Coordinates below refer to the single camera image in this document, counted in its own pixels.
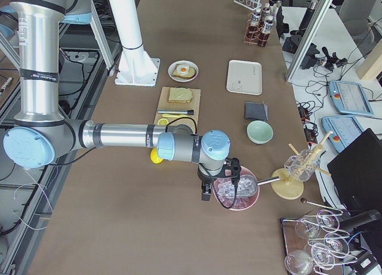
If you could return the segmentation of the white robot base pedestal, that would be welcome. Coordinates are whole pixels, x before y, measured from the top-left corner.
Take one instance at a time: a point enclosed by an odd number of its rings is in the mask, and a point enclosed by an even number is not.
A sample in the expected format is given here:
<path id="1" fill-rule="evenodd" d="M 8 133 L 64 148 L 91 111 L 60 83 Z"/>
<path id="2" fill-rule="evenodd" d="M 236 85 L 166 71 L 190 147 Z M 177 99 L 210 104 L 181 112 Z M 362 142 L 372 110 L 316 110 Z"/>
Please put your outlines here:
<path id="1" fill-rule="evenodd" d="M 109 0 L 122 54 L 115 84 L 153 87 L 156 84 L 160 59 L 145 51 L 135 0 Z"/>

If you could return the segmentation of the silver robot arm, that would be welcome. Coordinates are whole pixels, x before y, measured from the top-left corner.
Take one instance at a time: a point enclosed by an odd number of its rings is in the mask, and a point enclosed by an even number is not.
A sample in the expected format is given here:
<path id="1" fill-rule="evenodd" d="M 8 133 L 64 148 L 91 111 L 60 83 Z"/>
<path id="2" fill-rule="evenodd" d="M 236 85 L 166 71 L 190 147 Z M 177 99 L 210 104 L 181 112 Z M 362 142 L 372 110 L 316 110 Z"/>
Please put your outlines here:
<path id="1" fill-rule="evenodd" d="M 10 0 L 19 17 L 21 110 L 3 140 L 7 156 L 25 168 L 50 165 L 72 151 L 106 146 L 156 148 L 165 160 L 198 165 L 202 199 L 214 181 L 238 188 L 241 166 L 229 158 L 230 140 L 219 131 L 204 135 L 184 125 L 133 125 L 66 119 L 58 110 L 60 23 L 88 24 L 92 0 Z"/>

